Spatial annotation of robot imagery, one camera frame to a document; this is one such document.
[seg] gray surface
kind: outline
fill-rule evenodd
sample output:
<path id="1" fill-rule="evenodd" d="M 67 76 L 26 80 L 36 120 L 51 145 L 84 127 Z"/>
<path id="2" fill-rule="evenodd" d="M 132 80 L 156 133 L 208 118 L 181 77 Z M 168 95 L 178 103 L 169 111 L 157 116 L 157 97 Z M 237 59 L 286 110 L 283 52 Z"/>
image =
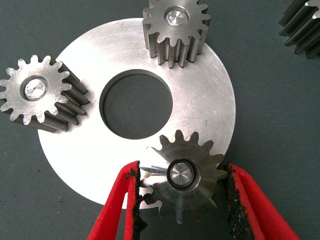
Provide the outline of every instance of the gray surface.
<path id="1" fill-rule="evenodd" d="M 212 15 L 207 43 L 225 64 L 236 97 L 236 126 L 226 158 L 255 178 L 302 239 L 312 240 L 320 235 L 320 60 L 294 55 L 294 47 L 284 46 L 278 21 L 290 2 L 202 1 Z M 17 68 L 19 58 L 57 57 L 82 33 L 106 22 L 141 17 L 147 5 L 2 1 L 0 79 L 7 78 L 7 67 Z M 5 114 L 0 114 L 0 123 L 1 238 L 85 239 L 102 206 L 57 177 L 36 130 L 10 122 Z M 227 204 L 217 204 L 218 211 L 204 221 L 183 225 L 174 224 L 173 216 L 159 218 L 156 209 L 144 210 L 149 226 L 141 239 L 232 239 Z"/>

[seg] gear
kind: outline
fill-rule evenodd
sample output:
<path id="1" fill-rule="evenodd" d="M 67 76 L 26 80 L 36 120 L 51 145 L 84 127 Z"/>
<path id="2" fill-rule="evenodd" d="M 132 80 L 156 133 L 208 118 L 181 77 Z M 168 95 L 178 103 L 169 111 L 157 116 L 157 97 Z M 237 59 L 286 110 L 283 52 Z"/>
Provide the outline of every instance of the gear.
<path id="1" fill-rule="evenodd" d="M 0 99 L 6 100 L 1 112 L 10 114 L 13 122 L 48 132 L 78 124 L 76 115 L 86 114 L 80 106 L 89 103 L 87 90 L 62 62 L 53 62 L 50 56 L 39 62 L 33 55 L 29 64 L 20 59 L 18 66 L 6 70 L 9 80 L 0 80 L 5 87 Z"/>
<path id="2" fill-rule="evenodd" d="M 320 54 L 319 9 L 320 0 L 295 0 L 280 21 L 280 35 L 289 37 L 285 45 L 296 45 L 294 53 L 305 51 L 308 59 Z"/>
<path id="3" fill-rule="evenodd" d="M 181 67 L 186 59 L 194 62 L 209 30 L 207 9 L 208 5 L 199 5 L 199 0 L 149 0 L 142 23 L 150 57 L 158 56 L 159 64 L 168 60 L 170 68 L 175 61 Z"/>
<path id="4" fill-rule="evenodd" d="M 159 215 L 163 217 L 170 210 L 175 211 L 177 223 L 181 224 L 186 212 L 191 212 L 201 220 L 206 211 L 216 209 L 212 195 L 223 191 L 218 180 L 227 178 L 228 173 L 217 169 L 224 155 L 210 155 L 214 143 L 207 141 L 198 144 L 199 134 L 194 132 L 189 141 L 184 140 L 180 130 L 175 133 L 175 142 L 160 136 L 161 150 L 155 150 L 160 161 L 156 165 L 141 166 L 145 171 L 142 187 L 151 187 L 153 192 L 146 194 L 145 202 L 154 204 L 160 200 Z"/>

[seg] partial gear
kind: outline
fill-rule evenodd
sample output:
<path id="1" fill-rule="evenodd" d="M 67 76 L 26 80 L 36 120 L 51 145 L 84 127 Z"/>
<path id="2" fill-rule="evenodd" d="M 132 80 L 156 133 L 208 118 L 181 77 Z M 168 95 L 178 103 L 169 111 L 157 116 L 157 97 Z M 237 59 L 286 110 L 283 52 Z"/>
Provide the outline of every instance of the partial gear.
<path id="1" fill-rule="evenodd" d="M 154 204 L 161 201 L 159 215 L 163 217 L 167 212 L 175 211 L 178 224 L 183 222 L 187 212 L 200 221 L 208 210 L 215 210 L 217 206 L 212 196 L 224 191 L 217 181 L 228 177 L 226 171 L 217 169 L 224 155 L 210 155 L 213 141 L 209 140 L 202 146 L 198 141 L 197 132 L 189 141 L 185 141 L 180 130 L 176 131 L 174 142 L 162 135 L 162 149 L 153 148 L 159 159 L 152 159 L 152 166 L 140 166 L 145 171 L 142 187 L 153 190 L 144 196 L 145 202 Z"/>
<path id="2" fill-rule="evenodd" d="M 20 59 L 18 66 L 6 70 L 10 79 L 0 80 L 5 88 L 0 99 L 6 100 L 1 112 L 10 114 L 13 122 L 52 133 L 78 124 L 76 115 L 86 114 L 81 105 L 89 103 L 87 89 L 62 62 L 50 56 L 39 62 L 33 55 L 29 64 Z"/>
<path id="3" fill-rule="evenodd" d="M 158 56 L 160 65 L 168 60 L 170 68 L 176 61 L 181 67 L 186 60 L 194 62 L 209 30 L 207 10 L 208 5 L 199 5 L 199 0 L 149 0 L 142 23 L 150 57 Z"/>
<path id="4" fill-rule="evenodd" d="M 305 51 L 312 59 L 320 55 L 320 0 L 295 0 L 279 22 L 280 35 L 288 36 L 286 46 L 295 45 L 295 54 Z"/>

